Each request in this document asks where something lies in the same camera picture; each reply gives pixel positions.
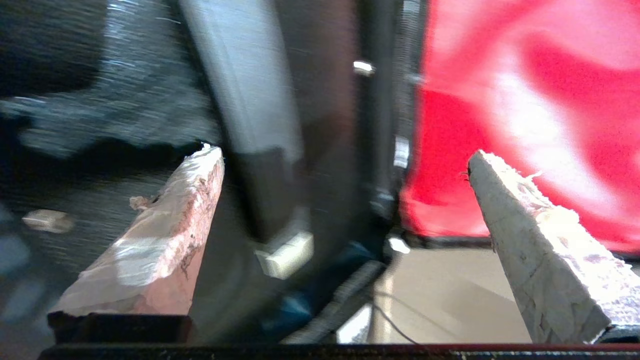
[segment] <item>cable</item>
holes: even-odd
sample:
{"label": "cable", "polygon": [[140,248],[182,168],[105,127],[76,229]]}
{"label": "cable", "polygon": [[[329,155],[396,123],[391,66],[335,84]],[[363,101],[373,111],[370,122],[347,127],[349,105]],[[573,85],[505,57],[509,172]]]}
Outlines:
{"label": "cable", "polygon": [[380,313],[380,315],[381,315],[383,318],[385,318],[385,320],[389,323],[389,325],[391,325],[391,327],[393,327],[393,328],[394,328],[394,330],[395,330],[395,331],[396,331],[400,336],[402,336],[403,338],[407,339],[410,343],[413,343],[413,344],[416,344],[416,345],[420,345],[420,343],[419,343],[419,342],[417,342],[417,341],[415,341],[415,340],[411,339],[407,334],[403,333],[403,332],[402,332],[402,330],[400,330],[400,329],[398,328],[398,326],[393,322],[393,320],[391,320],[391,318],[389,317],[389,315],[387,315],[387,314],[385,313],[385,311],[384,311],[384,310],[382,310],[382,308],[380,308],[380,306],[378,306],[378,305],[376,305],[376,304],[371,304],[371,307],[372,307],[374,310],[377,310],[377,311]]}

